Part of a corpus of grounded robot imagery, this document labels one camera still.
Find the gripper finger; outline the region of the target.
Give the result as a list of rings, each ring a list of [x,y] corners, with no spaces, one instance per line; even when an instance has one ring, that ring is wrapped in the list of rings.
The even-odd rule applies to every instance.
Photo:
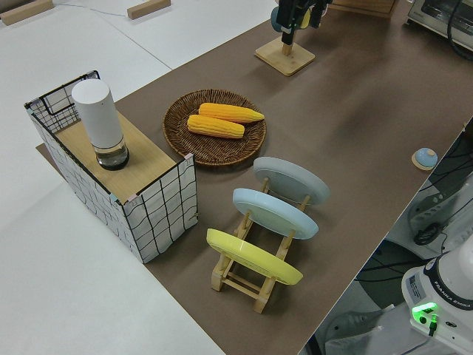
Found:
[[[281,26],[282,43],[291,45],[296,27],[307,11],[307,1],[280,0],[278,5],[277,24]]]
[[[312,10],[310,12],[310,21],[309,25],[313,28],[319,28],[321,23],[321,18],[324,12],[327,10],[328,1],[327,0],[315,0],[312,3]]]

